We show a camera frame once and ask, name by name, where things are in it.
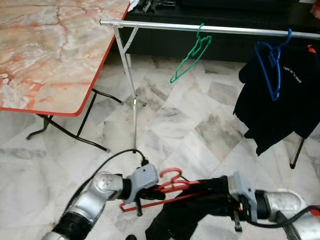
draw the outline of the red hanger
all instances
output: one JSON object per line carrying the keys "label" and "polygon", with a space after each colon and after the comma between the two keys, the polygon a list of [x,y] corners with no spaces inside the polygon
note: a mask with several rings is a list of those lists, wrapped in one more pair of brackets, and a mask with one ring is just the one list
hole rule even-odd
{"label": "red hanger", "polygon": [[[177,168],[177,167],[167,168],[167,169],[163,170],[162,172],[160,172],[159,176],[160,176],[160,178],[162,178],[166,173],[170,173],[170,172],[178,172],[178,174],[176,176],[173,176],[171,178],[171,181],[165,182],[164,184],[160,185],[156,189],[156,191],[160,191],[160,192],[162,192],[164,194],[167,194],[167,193],[172,193],[172,192],[176,192],[176,191],[189,189],[189,187],[191,185],[201,184],[200,181],[177,180],[182,175],[182,170],[180,168]],[[190,197],[196,197],[196,196],[200,196],[200,195],[204,195],[204,194],[206,194],[206,193],[205,192],[191,193],[191,194],[188,194],[188,195],[179,196],[179,197],[168,199],[168,200],[148,203],[148,204],[142,205],[141,208],[148,208],[148,207],[152,207],[152,206],[156,206],[156,205],[172,203],[172,202],[175,202],[175,201],[187,199],[187,198],[190,198]],[[126,205],[125,203],[122,203],[119,206],[120,209],[122,210],[122,212],[124,212],[124,213],[125,212],[134,211],[134,210],[137,209],[136,207],[124,208],[125,205]]]}

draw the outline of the marble-pattern tabletop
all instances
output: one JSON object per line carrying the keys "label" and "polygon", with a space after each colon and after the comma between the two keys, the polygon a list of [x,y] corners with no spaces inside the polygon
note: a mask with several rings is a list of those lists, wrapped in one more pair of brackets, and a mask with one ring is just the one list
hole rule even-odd
{"label": "marble-pattern tabletop", "polygon": [[0,110],[77,116],[128,0],[0,0]]}

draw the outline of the clothing rack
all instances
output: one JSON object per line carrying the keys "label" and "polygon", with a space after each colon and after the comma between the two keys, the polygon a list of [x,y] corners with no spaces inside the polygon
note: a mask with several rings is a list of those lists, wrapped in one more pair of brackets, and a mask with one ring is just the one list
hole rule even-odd
{"label": "clothing rack", "polygon": [[[100,20],[100,24],[104,26],[113,27],[115,39],[119,48],[121,60],[124,67],[124,72],[129,84],[131,95],[133,98],[133,148],[137,147],[137,103],[138,96],[136,95],[136,90],[132,75],[129,69],[129,62],[131,62],[130,57],[126,54],[129,49],[133,39],[136,36],[138,29],[159,29],[159,30],[174,30],[174,31],[191,31],[197,32],[199,30],[199,25],[186,25],[186,24],[171,24],[171,23],[158,23],[158,22],[143,22],[143,21],[123,21],[123,20]],[[121,39],[119,29],[123,27],[133,28],[127,43],[123,44]],[[240,35],[261,35],[261,36],[274,36],[274,37],[287,37],[288,32],[282,30],[269,30],[269,29],[256,29],[256,28],[242,28],[242,27],[225,27],[225,26],[202,26],[200,28],[201,32],[204,33],[219,33],[219,34],[240,34]],[[318,33],[308,33],[308,32],[292,32],[292,38],[299,39],[311,39],[320,40],[320,34]],[[300,154],[300,150],[303,145],[303,138],[300,140],[298,150],[294,159],[290,163],[292,169],[295,168],[297,159]]]}

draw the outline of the black furniture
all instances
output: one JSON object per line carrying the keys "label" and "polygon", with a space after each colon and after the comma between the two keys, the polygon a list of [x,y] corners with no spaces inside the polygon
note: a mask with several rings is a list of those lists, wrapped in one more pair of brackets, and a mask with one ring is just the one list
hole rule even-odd
{"label": "black furniture", "polygon": [[[289,10],[258,11],[233,8],[204,8],[181,5],[177,1],[175,8],[161,8],[156,12],[134,9],[125,17],[127,21],[191,24],[204,23],[210,26],[287,30],[297,32],[320,33],[320,20],[309,13],[312,4],[294,2]],[[120,33],[124,41],[128,40],[132,29],[123,28]],[[212,43],[203,55],[203,59],[230,62],[247,62],[253,47],[258,41],[269,43],[282,42],[283,38],[259,35],[234,35],[213,33]],[[196,34],[187,31],[139,29],[129,50],[130,54],[153,55],[182,58],[196,41]],[[317,44],[317,41],[292,39],[291,45]]]}

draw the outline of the black shirt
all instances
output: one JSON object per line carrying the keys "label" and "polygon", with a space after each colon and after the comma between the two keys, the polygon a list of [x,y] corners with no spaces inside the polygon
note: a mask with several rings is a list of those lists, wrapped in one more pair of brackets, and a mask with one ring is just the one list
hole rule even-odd
{"label": "black shirt", "polygon": [[[249,128],[244,135],[257,144],[260,155],[295,131],[306,139],[320,121],[320,61],[309,47],[281,48],[281,89],[272,101],[262,68],[255,55],[239,72],[244,87],[234,114]],[[278,82],[267,51],[261,52],[272,89]]]}

